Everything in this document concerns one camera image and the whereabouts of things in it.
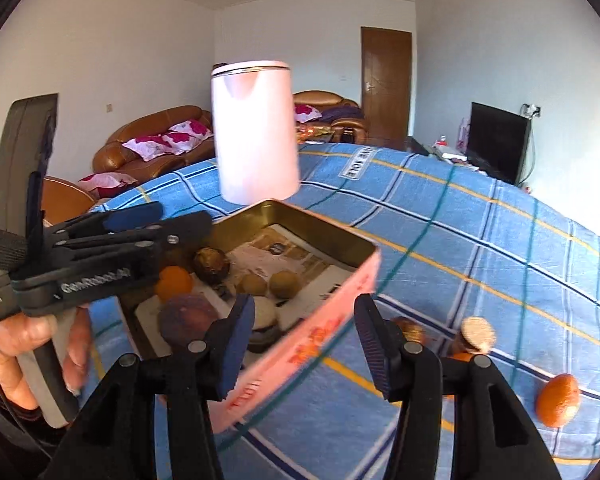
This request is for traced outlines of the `person's left hand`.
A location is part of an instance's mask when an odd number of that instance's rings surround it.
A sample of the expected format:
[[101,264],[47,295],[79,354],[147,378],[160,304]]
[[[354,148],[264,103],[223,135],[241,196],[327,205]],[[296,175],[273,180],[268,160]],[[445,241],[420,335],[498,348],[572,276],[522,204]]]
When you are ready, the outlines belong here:
[[[17,358],[43,347],[57,330],[57,318],[53,315],[28,318],[18,313],[0,322],[0,383],[6,399],[27,412],[35,411],[38,402],[24,379]],[[86,383],[92,340],[90,315],[86,307],[80,307],[69,332],[67,354],[62,363],[64,381],[71,392],[79,392]]]

